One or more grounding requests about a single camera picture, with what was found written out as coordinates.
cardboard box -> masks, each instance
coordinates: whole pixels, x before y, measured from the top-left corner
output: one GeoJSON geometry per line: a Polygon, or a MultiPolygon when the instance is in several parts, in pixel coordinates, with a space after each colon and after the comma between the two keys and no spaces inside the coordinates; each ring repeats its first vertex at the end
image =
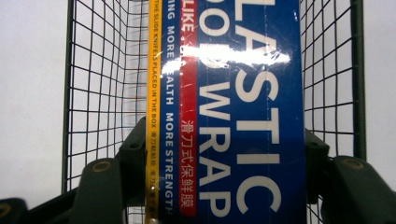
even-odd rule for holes
{"type": "Polygon", "coordinates": [[[299,2],[150,2],[147,223],[306,223],[299,2]]]}

wire basket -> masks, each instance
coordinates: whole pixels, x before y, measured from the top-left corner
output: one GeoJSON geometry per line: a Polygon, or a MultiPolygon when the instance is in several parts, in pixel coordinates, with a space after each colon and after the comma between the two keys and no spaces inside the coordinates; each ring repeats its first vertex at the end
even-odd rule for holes
{"type": "MultiPolygon", "coordinates": [[[[365,158],[361,1],[300,5],[305,126],[331,156],[365,158]]],[[[64,192],[89,162],[114,157],[146,115],[148,14],[149,1],[69,0],[64,192]]],[[[322,222],[320,206],[307,206],[308,223],[322,222]]],[[[144,223],[143,207],[128,214],[144,223]]]]}
{"type": "MultiPolygon", "coordinates": [[[[362,2],[301,0],[305,128],[330,156],[366,158],[362,2]]],[[[322,223],[308,205],[308,223],[322,223]]]]}

white background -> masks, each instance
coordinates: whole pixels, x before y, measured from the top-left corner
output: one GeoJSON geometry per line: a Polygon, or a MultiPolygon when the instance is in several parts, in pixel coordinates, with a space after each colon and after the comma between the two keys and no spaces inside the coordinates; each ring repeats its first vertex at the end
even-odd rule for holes
{"type": "MultiPolygon", "coordinates": [[[[396,190],[396,1],[365,0],[368,161],[396,190]]],[[[0,0],[0,199],[61,193],[67,1],[0,0]]]]}

yellow stripe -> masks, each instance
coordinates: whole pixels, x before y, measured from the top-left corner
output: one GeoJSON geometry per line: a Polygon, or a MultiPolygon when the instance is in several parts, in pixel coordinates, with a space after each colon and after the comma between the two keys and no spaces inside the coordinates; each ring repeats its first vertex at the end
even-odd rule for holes
{"type": "Polygon", "coordinates": [[[158,223],[163,0],[149,0],[146,224],[158,223]]]}

shopping basket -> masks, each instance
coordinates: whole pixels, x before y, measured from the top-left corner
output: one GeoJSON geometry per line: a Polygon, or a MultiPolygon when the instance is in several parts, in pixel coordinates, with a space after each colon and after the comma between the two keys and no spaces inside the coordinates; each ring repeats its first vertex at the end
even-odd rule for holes
{"type": "MultiPolygon", "coordinates": [[[[329,146],[330,158],[360,158],[344,159],[359,168],[366,159],[362,1],[301,0],[300,17],[305,127],[318,137],[311,147],[327,154],[329,146]]],[[[112,163],[101,159],[116,157],[145,117],[148,29],[149,1],[69,1],[64,194],[33,209],[35,221],[68,221],[84,167],[98,161],[94,171],[107,169],[112,163]]],[[[307,206],[308,223],[337,220],[321,215],[322,196],[314,201],[307,206]]],[[[144,223],[144,205],[130,205],[124,219],[144,223]]]]}

